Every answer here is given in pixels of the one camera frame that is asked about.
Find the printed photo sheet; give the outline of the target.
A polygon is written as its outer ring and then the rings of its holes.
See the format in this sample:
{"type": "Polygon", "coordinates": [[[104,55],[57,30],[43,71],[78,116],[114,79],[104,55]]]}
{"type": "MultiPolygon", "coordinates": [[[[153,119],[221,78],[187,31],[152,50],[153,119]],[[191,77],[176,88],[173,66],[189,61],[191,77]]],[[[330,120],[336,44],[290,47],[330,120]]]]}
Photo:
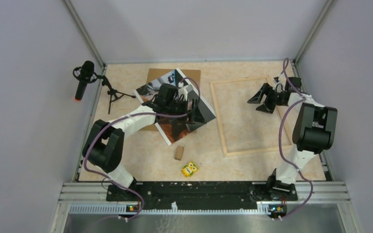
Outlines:
{"type": "MultiPolygon", "coordinates": [[[[146,102],[151,100],[152,97],[158,93],[161,85],[166,83],[177,86],[178,82],[184,77],[187,76],[185,76],[181,69],[173,69],[160,78],[152,80],[151,82],[137,88],[134,92],[138,100],[141,102],[146,102]]],[[[188,80],[186,80],[185,83],[192,83],[190,79],[191,78],[188,77],[188,80]]],[[[203,104],[205,106],[205,119],[207,120],[207,123],[216,118],[214,109],[208,104],[204,97],[201,97],[199,104],[203,104]]],[[[162,118],[154,125],[157,127],[158,131],[161,133],[168,145],[171,145],[190,134],[188,129],[173,128],[169,123],[168,117],[162,118]]]]}

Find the light wooden picture frame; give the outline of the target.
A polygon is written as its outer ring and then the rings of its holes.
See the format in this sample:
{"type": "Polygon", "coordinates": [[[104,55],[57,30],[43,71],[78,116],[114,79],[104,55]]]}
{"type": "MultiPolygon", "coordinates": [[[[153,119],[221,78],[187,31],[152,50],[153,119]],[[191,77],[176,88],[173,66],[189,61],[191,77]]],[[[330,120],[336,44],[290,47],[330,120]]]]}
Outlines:
{"type": "Polygon", "coordinates": [[[214,109],[225,157],[278,151],[278,133],[285,106],[272,114],[247,101],[263,84],[273,85],[273,78],[240,78],[210,83],[214,109]]]}

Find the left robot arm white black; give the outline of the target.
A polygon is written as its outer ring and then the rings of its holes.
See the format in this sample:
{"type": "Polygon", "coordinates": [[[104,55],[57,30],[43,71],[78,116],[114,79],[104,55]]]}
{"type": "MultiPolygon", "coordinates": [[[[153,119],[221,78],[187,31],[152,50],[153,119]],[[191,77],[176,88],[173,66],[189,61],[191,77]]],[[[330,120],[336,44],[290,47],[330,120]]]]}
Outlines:
{"type": "Polygon", "coordinates": [[[200,89],[193,84],[185,81],[178,86],[165,83],[157,94],[131,113],[108,122],[97,120],[83,148],[84,169],[104,176],[118,187],[122,199],[132,200],[136,196],[135,178],[121,164],[125,137],[162,118],[192,123],[200,100],[200,89]]]}

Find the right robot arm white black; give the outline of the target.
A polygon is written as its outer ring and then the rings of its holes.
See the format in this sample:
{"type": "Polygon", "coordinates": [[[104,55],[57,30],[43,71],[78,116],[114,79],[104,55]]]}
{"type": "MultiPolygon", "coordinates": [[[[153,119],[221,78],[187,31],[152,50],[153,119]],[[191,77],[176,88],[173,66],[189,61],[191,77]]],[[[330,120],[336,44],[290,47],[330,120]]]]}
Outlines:
{"type": "Polygon", "coordinates": [[[283,163],[268,177],[265,193],[271,200],[295,195],[295,182],[300,171],[316,155],[332,147],[338,111],[317,103],[302,92],[301,78],[289,77],[283,83],[275,78],[275,86],[264,83],[247,103],[258,104],[256,110],[272,114],[276,106],[286,106],[298,113],[292,132],[293,147],[283,163]]]}

